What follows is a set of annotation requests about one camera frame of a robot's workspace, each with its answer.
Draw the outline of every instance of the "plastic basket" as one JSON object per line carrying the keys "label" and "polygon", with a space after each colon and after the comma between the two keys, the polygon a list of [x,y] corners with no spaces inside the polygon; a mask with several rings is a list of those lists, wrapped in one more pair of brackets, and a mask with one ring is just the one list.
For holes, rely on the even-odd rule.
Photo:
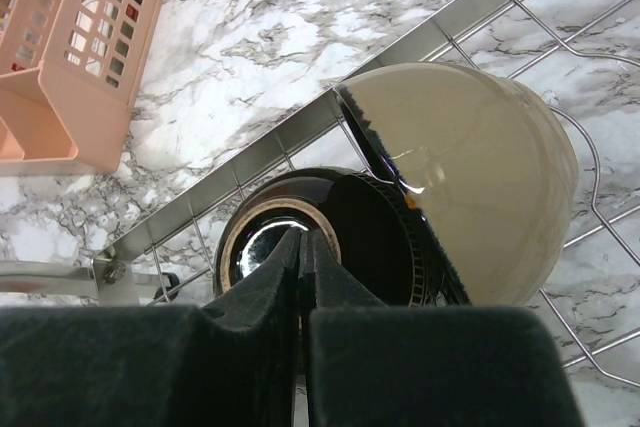
{"label": "plastic basket", "polygon": [[117,167],[162,0],[0,0],[0,175]]}

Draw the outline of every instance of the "beige bowl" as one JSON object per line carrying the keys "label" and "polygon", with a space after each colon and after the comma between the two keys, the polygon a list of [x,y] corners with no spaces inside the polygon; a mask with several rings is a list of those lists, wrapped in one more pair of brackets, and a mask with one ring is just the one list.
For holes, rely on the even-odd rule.
{"label": "beige bowl", "polygon": [[471,302],[526,303],[558,260],[578,180],[544,102],[518,82],[436,63],[381,68],[336,92],[374,173],[403,184]]}

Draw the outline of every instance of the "black foam pad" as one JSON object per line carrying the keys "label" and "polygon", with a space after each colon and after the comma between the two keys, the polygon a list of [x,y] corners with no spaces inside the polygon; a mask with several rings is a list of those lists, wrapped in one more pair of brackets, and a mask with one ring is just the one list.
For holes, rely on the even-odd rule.
{"label": "black foam pad", "polygon": [[0,311],[0,426],[286,426],[299,233],[209,306]]}
{"label": "black foam pad", "polygon": [[310,324],[317,427],[583,425],[524,309],[318,309]]}

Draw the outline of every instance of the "metal frame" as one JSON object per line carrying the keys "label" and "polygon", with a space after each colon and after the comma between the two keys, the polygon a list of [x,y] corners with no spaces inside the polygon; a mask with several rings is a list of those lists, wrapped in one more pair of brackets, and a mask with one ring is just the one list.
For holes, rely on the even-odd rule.
{"label": "metal frame", "polygon": [[[617,5],[612,6],[592,22],[566,38],[558,36],[553,29],[531,12],[523,4],[523,1],[524,0],[454,0],[373,60],[353,72],[352,75],[400,62],[433,61],[452,50],[457,51],[470,66],[477,68],[471,57],[460,47],[460,44],[514,8],[521,9],[526,13],[531,20],[555,41],[555,45],[548,51],[529,61],[526,65],[512,72],[509,78],[517,78],[560,49],[567,50],[571,54],[579,57],[612,59],[640,68],[640,62],[635,59],[610,54],[582,52],[574,49],[570,45],[574,39],[593,28],[603,19],[613,15],[632,0],[623,0]],[[591,151],[594,162],[594,183],[590,208],[599,220],[599,225],[569,240],[564,248],[571,248],[600,231],[607,231],[627,253],[629,258],[640,266],[640,257],[624,241],[614,227],[616,223],[623,221],[631,215],[637,214],[640,211],[640,205],[635,205],[610,219],[607,219],[600,212],[597,205],[597,198],[601,174],[597,147],[588,132],[579,122],[558,109],[552,110],[572,124],[573,128],[576,128],[582,135]],[[275,166],[286,164],[289,168],[295,169],[291,157],[336,126],[343,129],[345,135],[347,135],[347,138],[362,159],[361,153],[349,135],[348,129],[342,122],[339,110],[335,105],[333,92],[325,92],[101,252],[94,259],[95,279],[98,286],[100,302],[103,303],[103,301],[107,299],[109,303],[114,302],[114,299],[119,303],[137,302],[137,298],[134,298],[135,289],[133,286],[134,279],[130,271],[131,262],[142,254],[152,253],[157,272],[159,275],[162,275],[157,247],[190,225],[193,225],[195,228],[204,252],[207,267],[177,287],[167,288],[164,283],[159,283],[163,295],[152,301],[150,305],[162,301],[170,302],[170,296],[184,286],[194,282],[208,272],[215,274],[211,255],[205,247],[198,226],[198,219],[202,218],[214,208],[229,201],[234,196],[240,195],[244,198],[246,186],[266,172],[272,170]],[[574,366],[588,360],[594,368],[605,377],[622,382],[628,386],[640,387],[640,383],[636,380],[607,372],[595,358],[603,352],[610,351],[640,337],[640,328],[627,332],[607,343],[601,343],[597,349],[589,350],[559,312],[547,292],[541,289],[540,293],[551,311],[559,319],[582,351],[581,355],[566,361],[564,364],[565,367]]]}
{"label": "metal frame", "polygon": [[128,276],[131,281],[130,295],[125,298],[121,288],[126,281],[120,285],[116,285],[117,279],[96,282],[94,269],[47,262],[0,262],[0,292],[84,296],[96,298],[102,305],[127,305],[137,303],[140,297],[153,299],[165,285],[164,275],[127,269],[121,275],[119,278]]}

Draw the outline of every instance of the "stainless steel rack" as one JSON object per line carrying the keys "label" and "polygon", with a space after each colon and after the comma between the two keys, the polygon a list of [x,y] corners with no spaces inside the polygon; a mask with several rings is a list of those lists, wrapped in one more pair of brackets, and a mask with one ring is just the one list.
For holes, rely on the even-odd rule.
{"label": "stainless steel rack", "polygon": [[[640,61],[637,59],[609,53],[583,52],[571,45],[574,40],[579,39],[604,19],[633,1],[622,0],[567,37],[561,37],[525,5],[525,0],[454,0],[373,60],[353,72],[352,75],[395,63],[435,61],[452,52],[459,54],[471,67],[477,68],[472,56],[463,49],[462,44],[513,9],[519,9],[528,19],[535,22],[549,36],[549,40],[553,44],[546,51],[536,55],[512,72],[508,76],[510,78],[517,78],[553,53],[561,50],[578,57],[610,59],[633,68],[640,68]],[[640,267],[640,256],[624,240],[616,228],[616,224],[640,212],[640,203],[611,218],[607,218],[600,211],[598,202],[601,189],[601,163],[597,146],[586,129],[571,115],[557,108],[552,108],[552,110],[564,119],[570,128],[576,129],[586,143],[593,160],[590,210],[597,219],[597,225],[567,241],[565,249],[571,249],[602,231],[610,235],[628,258]],[[218,209],[225,203],[229,203],[232,199],[244,199],[248,186],[277,166],[284,166],[287,170],[295,170],[295,155],[335,128],[342,129],[352,147],[362,158],[343,124],[335,105],[333,93],[328,91],[292,114],[287,120],[256,140],[230,161],[219,166],[206,178],[142,221],[94,259],[94,269],[89,273],[89,277],[92,284],[95,282],[95,292],[100,303],[119,304],[138,301],[138,292],[134,285],[136,283],[149,285],[151,281],[148,276],[141,277],[141,274],[136,274],[137,278],[135,278],[131,263],[144,254],[149,254],[153,258],[158,277],[155,283],[151,283],[159,287],[162,292],[162,295],[151,301],[150,305],[171,302],[171,296],[187,285],[202,279],[207,274],[214,275],[213,255],[205,245],[198,220],[213,209]],[[164,276],[158,249],[186,228],[194,229],[202,247],[206,266],[183,280],[181,284],[171,287],[163,281]],[[71,287],[68,290],[69,293],[74,293]],[[640,379],[627,378],[622,372],[609,372],[602,367],[596,358],[599,354],[616,349],[640,337],[640,327],[613,340],[599,342],[597,348],[590,348],[579,338],[576,329],[570,326],[552,296],[544,289],[541,289],[540,294],[551,312],[564,326],[572,341],[580,348],[581,353],[567,359],[564,363],[565,367],[588,361],[601,375],[630,387],[640,387]]]}

